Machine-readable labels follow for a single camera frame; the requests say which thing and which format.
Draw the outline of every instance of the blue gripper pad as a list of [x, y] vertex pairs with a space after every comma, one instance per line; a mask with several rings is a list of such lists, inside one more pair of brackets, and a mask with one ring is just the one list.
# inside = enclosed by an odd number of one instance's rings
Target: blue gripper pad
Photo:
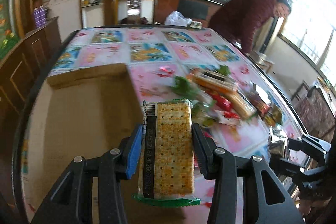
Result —
[[134, 129], [133, 134], [134, 133], [134, 141], [127, 157], [127, 169], [125, 172], [127, 179], [130, 179], [137, 169], [138, 160], [141, 153], [142, 124], [138, 125], [138, 127]]

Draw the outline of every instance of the black label strip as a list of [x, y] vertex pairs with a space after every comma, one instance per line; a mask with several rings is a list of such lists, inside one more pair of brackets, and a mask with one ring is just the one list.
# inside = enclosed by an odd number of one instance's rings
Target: black label strip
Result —
[[143, 197], [154, 198], [156, 116], [147, 117], [145, 153], [143, 158]]

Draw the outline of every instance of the maroon jacket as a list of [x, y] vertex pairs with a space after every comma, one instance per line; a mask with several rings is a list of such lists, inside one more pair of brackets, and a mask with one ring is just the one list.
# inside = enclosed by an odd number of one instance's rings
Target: maroon jacket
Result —
[[275, 0], [231, 0], [210, 19], [209, 28], [229, 42], [240, 40], [241, 51], [252, 50], [253, 35], [273, 16]]

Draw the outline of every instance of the red candy wrapper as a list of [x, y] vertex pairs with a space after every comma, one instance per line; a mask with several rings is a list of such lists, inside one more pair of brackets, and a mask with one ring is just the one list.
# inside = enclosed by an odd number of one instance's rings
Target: red candy wrapper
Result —
[[217, 92], [208, 92], [208, 94], [216, 101], [216, 105], [224, 111], [230, 111], [232, 105], [229, 100], [225, 99], [223, 96], [220, 96]]
[[227, 124], [228, 126], [239, 126], [241, 118], [238, 114], [229, 111], [215, 110], [218, 115], [219, 123]]

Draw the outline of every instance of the metal screw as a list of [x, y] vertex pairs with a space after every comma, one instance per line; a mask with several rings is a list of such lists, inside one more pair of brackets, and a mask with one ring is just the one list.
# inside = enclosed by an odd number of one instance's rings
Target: metal screw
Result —
[[118, 155], [120, 153], [120, 150], [118, 148], [113, 148], [110, 150], [110, 153], [112, 155]]
[[261, 161], [263, 160], [263, 158], [260, 157], [260, 156], [258, 156], [258, 155], [254, 155], [254, 156], [252, 157], [252, 159], [253, 159], [254, 161], [256, 161], [256, 162], [261, 162]]
[[73, 161], [76, 162], [76, 163], [79, 163], [79, 162], [81, 162], [82, 160], [83, 160], [83, 157], [82, 157], [82, 156], [77, 156], [77, 157], [75, 157], [75, 158], [73, 159]]
[[225, 150], [224, 150], [224, 148], [219, 147], [219, 148], [215, 149], [215, 153], [217, 155], [223, 155], [225, 153]]

